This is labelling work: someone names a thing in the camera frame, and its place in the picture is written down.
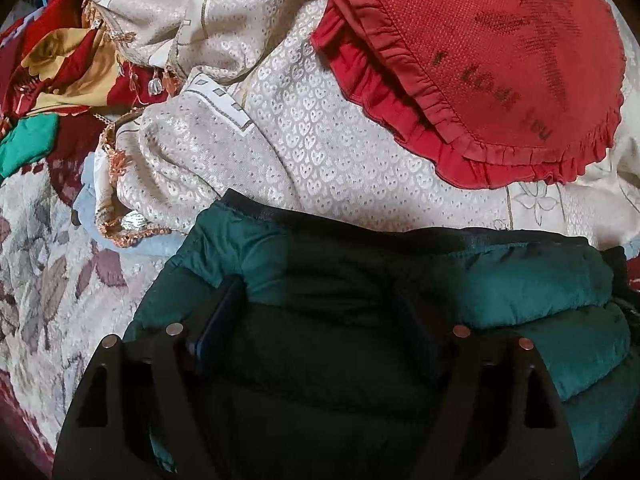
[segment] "light blue fabric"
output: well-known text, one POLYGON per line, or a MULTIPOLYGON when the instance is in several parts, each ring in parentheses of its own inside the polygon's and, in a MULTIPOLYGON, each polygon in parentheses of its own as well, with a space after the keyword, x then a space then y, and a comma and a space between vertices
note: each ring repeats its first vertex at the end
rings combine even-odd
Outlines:
POLYGON ((640 254, 640 236, 637 236, 630 242, 624 244, 623 249, 625 250, 625 256, 627 260, 632 260, 638 254, 640 254))
POLYGON ((84 186, 76 197, 74 209, 78 213, 78 219, 82 227, 86 229, 91 238, 102 247, 116 251, 117 253, 144 254, 146 256, 173 256, 185 239, 185 235, 173 232, 168 235, 156 235, 143 238, 133 247, 121 248, 110 240, 104 238, 95 226, 95 188, 94 188, 94 153, 91 152, 84 160, 81 181, 84 186))
POLYGON ((44 10, 44 7, 40 7, 39 9, 34 10, 28 16, 25 16, 24 21, 22 22, 22 25, 20 25, 11 34, 9 34, 6 38, 2 40, 2 43, 0 43, 0 48, 4 47, 7 43, 9 43, 13 38, 18 36, 19 34, 22 34, 23 30, 27 28, 27 25, 29 25, 31 22, 33 22, 34 20, 37 20, 40 17, 43 10, 44 10))

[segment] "black mount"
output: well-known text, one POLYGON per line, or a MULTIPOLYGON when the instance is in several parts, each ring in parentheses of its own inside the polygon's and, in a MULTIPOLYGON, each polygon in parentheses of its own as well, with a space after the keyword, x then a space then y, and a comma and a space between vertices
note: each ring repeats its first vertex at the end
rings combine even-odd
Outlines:
MULTIPOLYGON (((242 279, 227 276, 187 320, 133 342, 105 337, 66 415, 53 479, 231 480, 188 391, 215 373, 245 306, 242 279), (157 407, 175 472, 153 459, 141 416, 148 404, 157 407)), ((452 327, 408 288, 396 290, 392 306, 419 373, 443 389, 412 480, 579 479, 558 393, 530 341, 452 327)))

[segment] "green fabric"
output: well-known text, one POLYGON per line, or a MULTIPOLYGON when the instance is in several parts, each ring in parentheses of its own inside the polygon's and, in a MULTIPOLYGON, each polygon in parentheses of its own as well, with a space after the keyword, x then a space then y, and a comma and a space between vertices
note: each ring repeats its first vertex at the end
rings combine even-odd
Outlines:
POLYGON ((582 473, 606 452, 640 394, 640 358, 629 352, 603 380, 564 403, 582 473))
POLYGON ((514 331, 535 341, 563 401, 606 376, 629 352, 629 327, 613 302, 567 310, 514 331))
MULTIPOLYGON (((198 215, 157 282, 170 280, 177 267, 211 286, 218 286, 225 274, 241 274, 250 301, 340 322, 375 312, 395 282, 410 281, 446 304, 443 314, 450 320, 474 328, 519 324, 581 305, 602 306, 610 298, 612 279, 598 251, 584 244, 476 244, 441 255, 425 254, 416 244, 400 252, 287 230, 220 202, 198 215)), ((161 328, 170 318, 158 317, 160 306, 148 310, 149 301, 147 295, 130 336, 161 328)), ((183 302, 172 308, 173 320, 192 311, 183 302)))
POLYGON ((535 341, 566 401, 582 468, 622 426, 640 368, 610 301, 612 272, 586 243, 439 230, 455 247, 447 252, 425 242, 429 230, 361 239, 350 226, 334 237, 305 223, 216 202, 125 334, 183 320, 223 276, 243 277, 250 304, 194 403, 244 480, 388 479, 403 478, 398 464, 411 469, 439 396, 419 379, 388 307, 398 282, 454 322, 535 341))
POLYGON ((20 119, 0 141, 0 177, 7 178, 23 164, 36 162, 53 150, 58 132, 56 114, 20 119))

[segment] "quilted fabric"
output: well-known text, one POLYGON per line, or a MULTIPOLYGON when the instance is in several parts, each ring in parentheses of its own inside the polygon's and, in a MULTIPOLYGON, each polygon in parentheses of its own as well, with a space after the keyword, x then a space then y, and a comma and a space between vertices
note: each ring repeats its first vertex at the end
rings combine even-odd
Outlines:
POLYGON ((313 40, 347 97, 459 187, 571 182, 620 122, 604 0, 330 0, 313 40))
MULTIPOLYGON (((609 301, 611 270, 584 238, 482 228, 380 233, 228 190, 200 213, 125 339, 184 320, 210 303, 226 274, 242 276, 249 304, 220 373, 192 393, 203 431, 239 478, 408 478, 438 393, 420 381, 392 317, 398 282, 449 320, 535 341, 583 472, 638 398, 640 359, 609 301)), ((156 453, 170 465, 161 446, 156 453)))

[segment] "red pillow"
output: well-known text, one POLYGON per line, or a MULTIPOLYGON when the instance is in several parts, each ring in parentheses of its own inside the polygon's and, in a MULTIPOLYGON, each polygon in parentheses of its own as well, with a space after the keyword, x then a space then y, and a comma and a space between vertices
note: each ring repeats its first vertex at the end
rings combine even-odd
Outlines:
POLYGON ((349 99, 459 187, 570 182, 620 123, 604 0, 330 0, 312 42, 349 99))

